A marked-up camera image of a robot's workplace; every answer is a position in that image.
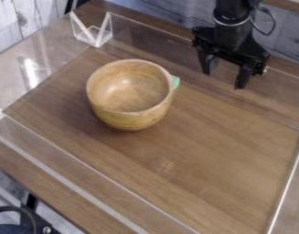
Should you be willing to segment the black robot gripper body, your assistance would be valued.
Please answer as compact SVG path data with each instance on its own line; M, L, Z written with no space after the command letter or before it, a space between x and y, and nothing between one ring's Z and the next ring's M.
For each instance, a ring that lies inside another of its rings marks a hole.
M266 73L270 53L254 39L253 26L194 27L193 34L193 46L198 51L204 50L238 66L250 64L253 75Z

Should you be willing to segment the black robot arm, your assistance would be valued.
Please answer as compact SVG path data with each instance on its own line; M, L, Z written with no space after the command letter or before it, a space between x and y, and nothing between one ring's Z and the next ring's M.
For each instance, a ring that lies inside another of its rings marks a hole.
M198 51L202 71L210 75L217 59L225 59L240 67L236 89L245 89L250 78L266 73L269 51L253 36L256 13L269 10L261 6L262 0L217 0L213 11L214 27L194 27L193 46Z

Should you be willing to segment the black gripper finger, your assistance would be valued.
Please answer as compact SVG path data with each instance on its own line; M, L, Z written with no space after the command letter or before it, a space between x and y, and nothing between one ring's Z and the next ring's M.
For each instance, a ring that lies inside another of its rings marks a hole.
M240 68L238 75L236 77L236 89L245 89L253 75L254 67L250 64L245 64Z
M204 73L210 75L217 67L218 63L217 56L212 53L205 52L204 50L200 50L198 58Z

